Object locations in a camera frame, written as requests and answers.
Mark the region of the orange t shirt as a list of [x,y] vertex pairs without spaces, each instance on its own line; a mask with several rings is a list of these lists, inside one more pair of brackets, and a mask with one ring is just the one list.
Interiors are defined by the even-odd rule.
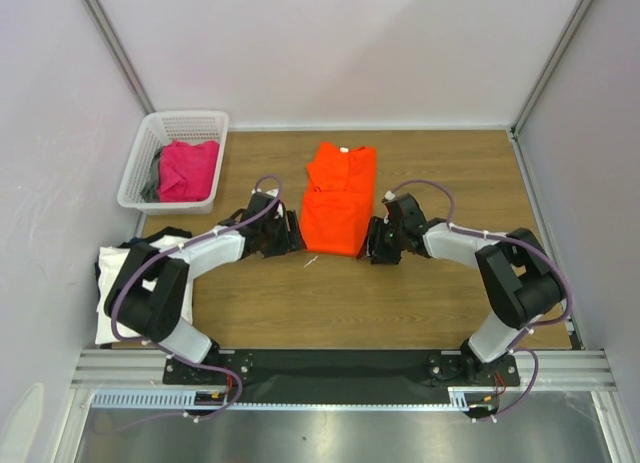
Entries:
[[376,149],[323,142],[306,169],[300,230],[307,249],[357,256],[373,216]]

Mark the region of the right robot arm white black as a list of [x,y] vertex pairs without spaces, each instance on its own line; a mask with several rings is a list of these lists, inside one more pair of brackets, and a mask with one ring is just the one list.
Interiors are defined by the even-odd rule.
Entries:
[[535,235],[482,232],[453,222],[427,219],[417,200],[386,195],[387,214],[370,219],[360,255],[373,264],[398,264],[404,252],[447,260],[479,271],[490,310],[483,324],[454,355],[432,354],[430,384],[486,385],[540,318],[568,299],[567,285]]

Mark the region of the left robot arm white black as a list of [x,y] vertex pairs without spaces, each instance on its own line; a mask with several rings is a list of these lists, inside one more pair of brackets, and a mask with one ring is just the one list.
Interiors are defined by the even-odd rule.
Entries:
[[279,198],[261,191],[210,231],[164,251],[148,242],[132,246],[104,304],[116,326],[135,332],[185,361],[199,383],[220,371],[219,344],[182,316],[187,285],[200,276],[251,255],[265,258],[299,251],[298,215]]

